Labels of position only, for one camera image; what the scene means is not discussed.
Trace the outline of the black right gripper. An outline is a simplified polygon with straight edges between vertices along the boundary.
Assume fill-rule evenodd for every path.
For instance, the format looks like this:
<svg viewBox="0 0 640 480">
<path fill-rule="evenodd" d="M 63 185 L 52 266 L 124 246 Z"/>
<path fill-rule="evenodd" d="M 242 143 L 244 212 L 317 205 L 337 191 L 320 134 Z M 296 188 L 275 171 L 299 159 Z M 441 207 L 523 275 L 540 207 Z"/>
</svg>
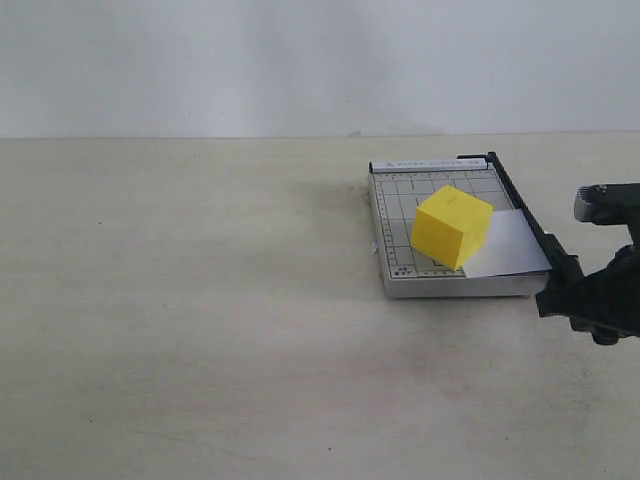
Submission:
<svg viewBox="0 0 640 480">
<path fill-rule="evenodd" d="M 638 246 L 620 248 L 605 268 L 589 275 L 561 246 L 548 254 L 552 271 L 535 296 L 540 317 L 566 317 L 574 331 L 589 333 L 598 345 L 639 335 Z"/>
</svg>

